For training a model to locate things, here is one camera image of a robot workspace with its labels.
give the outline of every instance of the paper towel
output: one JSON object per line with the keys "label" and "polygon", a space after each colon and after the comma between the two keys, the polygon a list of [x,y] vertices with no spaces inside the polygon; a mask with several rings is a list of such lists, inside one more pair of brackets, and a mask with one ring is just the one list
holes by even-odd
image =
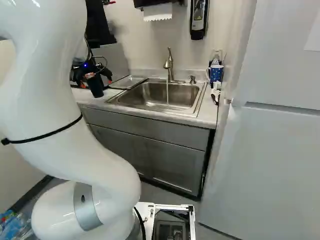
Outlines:
{"label": "paper towel", "polygon": [[143,20],[145,22],[172,19],[172,3],[145,6]]}

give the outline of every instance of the faucet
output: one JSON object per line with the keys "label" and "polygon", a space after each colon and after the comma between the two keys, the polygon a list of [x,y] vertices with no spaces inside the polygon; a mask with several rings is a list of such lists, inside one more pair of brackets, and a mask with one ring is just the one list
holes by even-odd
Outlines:
{"label": "faucet", "polygon": [[196,83],[197,83],[197,82],[196,82],[196,77],[195,77],[195,76],[190,75],[188,78],[189,78],[189,80],[190,80],[190,84],[191,84],[191,85],[193,85],[193,84],[196,84]]}
{"label": "faucet", "polygon": [[174,82],[174,59],[172,58],[171,48],[168,47],[169,57],[165,61],[163,68],[168,69],[168,82]]}

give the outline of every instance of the white countertop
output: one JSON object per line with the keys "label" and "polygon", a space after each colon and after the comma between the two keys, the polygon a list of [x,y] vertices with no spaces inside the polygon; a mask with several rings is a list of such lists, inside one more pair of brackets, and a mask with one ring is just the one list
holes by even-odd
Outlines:
{"label": "white countertop", "polygon": [[107,100],[111,99],[112,97],[121,93],[122,91],[123,90],[108,88],[104,91],[103,97],[94,98],[90,90],[72,88],[72,93],[80,107],[121,113],[126,115],[138,116],[148,119],[161,120],[171,123],[184,124],[207,129],[215,129],[217,127],[218,107],[214,104],[214,101],[211,98],[211,88],[209,85],[205,89],[205,93],[197,117],[143,110],[133,107],[106,103]]}

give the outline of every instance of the cabinet drawer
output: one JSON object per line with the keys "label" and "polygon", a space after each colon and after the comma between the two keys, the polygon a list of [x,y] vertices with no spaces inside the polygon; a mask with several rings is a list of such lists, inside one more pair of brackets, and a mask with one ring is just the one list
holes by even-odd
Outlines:
{"label": "cabinet drawer", "polygon": [[198,195],[205,152],[99,126],[90,126],[106,148],[145,177]]}
{"label": "cabinet drawer", "polygon": [[205,151],[209,129],[81,107],[88,124]]}

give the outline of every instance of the gray floor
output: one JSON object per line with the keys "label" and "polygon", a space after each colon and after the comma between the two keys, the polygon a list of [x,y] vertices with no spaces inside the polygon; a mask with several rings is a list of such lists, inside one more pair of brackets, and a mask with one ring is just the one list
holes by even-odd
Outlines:
{"label": "gray floor", "polygon": [[[52,180],[46,188],[42,191],[45,192],[46,190],[53,188],[54,186],[63,183],[63,180],[54,179]],[[28,216],[31,216],[32,208],[39,198],[41,194],[35,197],[29,204],[27,204],[22,212]],[[142,182],[142,192],[140,197],[141,202],[150,202],[155,204],[172,204],[172,205],[179,205],[179,204],[192,204],[195,207],[195,217],[197,218],[197,208],[199,207],[199,203],[192,201],[188,198],[184,198],[182,196],[176,195],[169,191],[163,190],[161,188],[152,186],[150,184]],[[205,228],[199,224],[196,225],[196,240],[230,240],[231,238],[221,235],[215,231],[212,231],[208,228]]]}

